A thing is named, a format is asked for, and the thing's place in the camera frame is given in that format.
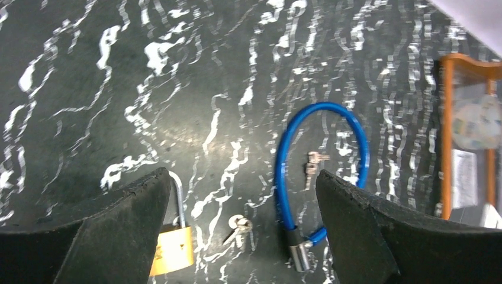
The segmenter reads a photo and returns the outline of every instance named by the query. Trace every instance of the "padlock shackle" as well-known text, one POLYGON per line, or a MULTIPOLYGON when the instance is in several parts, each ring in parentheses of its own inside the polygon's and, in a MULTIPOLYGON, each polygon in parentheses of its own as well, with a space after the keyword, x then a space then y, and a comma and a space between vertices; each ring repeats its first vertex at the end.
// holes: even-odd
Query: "padlock shackle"
POLYGON ((183 187, 181 186, 181 179, 176 173, 171 171, 169 171, 169 176, 171 176, 176 187, 176 202, 178 203, 179 226, 185 228, 186 221, 185 221, 185 210, 183 208, 183 187))

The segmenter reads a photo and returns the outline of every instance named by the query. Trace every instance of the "blue cable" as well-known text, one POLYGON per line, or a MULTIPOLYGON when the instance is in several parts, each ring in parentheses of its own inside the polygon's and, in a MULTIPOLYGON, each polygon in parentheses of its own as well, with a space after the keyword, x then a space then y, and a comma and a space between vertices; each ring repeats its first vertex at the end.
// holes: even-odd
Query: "blue cable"
MULTIPOLYGON (((296 229, 295 222, 293 221, 293 215, 291 214, 291 208, 289 207, 288 195, 286 189, 286 159, 288 157, 289 145, 294 138, 295 133, 298 130, 300 124, 311 114, 316 111, 332 111, 347 120, 350 127, 356 134, 356 138, 359 146, 359 153, 361 155, 361 160, 359 162, 359 177, 357 186, 360 188, 364 187, 366 183, 366 177, 368 176, 369 169, 369 146, 364 134, 364 130, 357 118, 346 108, 334 102, 318 102, 316 104, 309 105, 302 109, 295 117, 289 122, 286 131, 281 137, 281 142, 277 150, 276 161, 275 161, 275 185, 278 203, 282 215, 282 222, 287 231, 292 231, 296 229)), ((314 234, 312 234, 308 240, 312 242, 315 246, 320 241, 326 238, 326 229, 324 227, 320 228, 314 234)))

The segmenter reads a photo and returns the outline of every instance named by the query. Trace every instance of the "paper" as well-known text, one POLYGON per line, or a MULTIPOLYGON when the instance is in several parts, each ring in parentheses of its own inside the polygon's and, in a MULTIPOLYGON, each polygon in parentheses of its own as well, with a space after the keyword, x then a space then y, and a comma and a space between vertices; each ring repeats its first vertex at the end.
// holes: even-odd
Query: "paper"
POLYGON ((478 205, 476 154, 453 150, 452 209, 478 205))

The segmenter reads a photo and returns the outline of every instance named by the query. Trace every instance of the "white wall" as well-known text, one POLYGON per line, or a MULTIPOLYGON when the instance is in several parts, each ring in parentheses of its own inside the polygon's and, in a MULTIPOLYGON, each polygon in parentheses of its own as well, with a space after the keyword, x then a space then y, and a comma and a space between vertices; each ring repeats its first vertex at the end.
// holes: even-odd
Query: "white wall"
POLYGON ((502 57, 502 0, 429 0, 502 57))

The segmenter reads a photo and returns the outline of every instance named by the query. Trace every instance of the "glass panel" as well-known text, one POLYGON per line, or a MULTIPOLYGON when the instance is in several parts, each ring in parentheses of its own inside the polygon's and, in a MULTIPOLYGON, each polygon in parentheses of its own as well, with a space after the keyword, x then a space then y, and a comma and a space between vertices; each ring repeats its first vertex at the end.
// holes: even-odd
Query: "glass panel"
POLYGON ((482 144, 486 80, 455 70, 453 87, 452 209, 487 201, 487 151, 482 144))

